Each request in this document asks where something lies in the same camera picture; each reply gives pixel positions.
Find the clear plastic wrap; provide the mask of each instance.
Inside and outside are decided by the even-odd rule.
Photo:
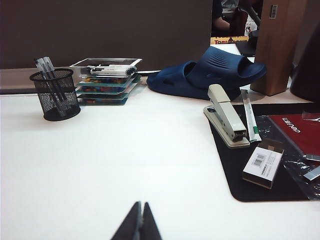
[[[304,112],[301,116],[306,121],[317,121],[317,123],[320,124],[320,118],[317,119],[314,115],[310,118],[311,115],[308,115],[307,112]],[[309,200],[320,200],[320,177],[313,181],[308,181],[304,177],[304,174],[320,166],[320,162],[308,160],[306,154],[269,116],[264,115],[256,117],[256,124],[262,138],[268,138],[284,143],[285,148],[282,156],[284,167]]]

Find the staple box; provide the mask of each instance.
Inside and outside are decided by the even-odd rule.
[[[251,183],[271,189],[284,153],[282,142],[263,139],[255,148],[245,165],[242,178]]]

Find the white desk surface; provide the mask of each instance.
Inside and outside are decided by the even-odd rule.
[[[254,103],[303,102],[250,94]],[[43,119],[34,94],[0,103],[3,240],[107,240],[135,201],[149,202],[164,240],[320,238],[320,201],[232,197],[208,101],[141,84],[124,106],[82,107],[60,122]]]

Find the barcode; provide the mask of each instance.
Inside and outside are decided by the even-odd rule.
[[[264,162],[265,157],[265,155],[258,154],[253,162],[253,165],[261,167],[261,164]]]
[[[267,164],[266,165],[264,165],[264,168],[263,168],[263,170],[262,170],[262,172],[261,172],[261,175],[264,175],[265,174],[265,171],[266,171],[266,169],[267,169]]]
[[[278,5],[271,5],[270,19],[276,19],[278,11]]]

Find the gray stapler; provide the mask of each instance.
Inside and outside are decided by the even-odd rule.
[[[247,129],[230,103],[225,90],[219,84],[212,84],[208,89],[212,106],[203,110],[228,148],[245,148],[250,146],[246,139]]]

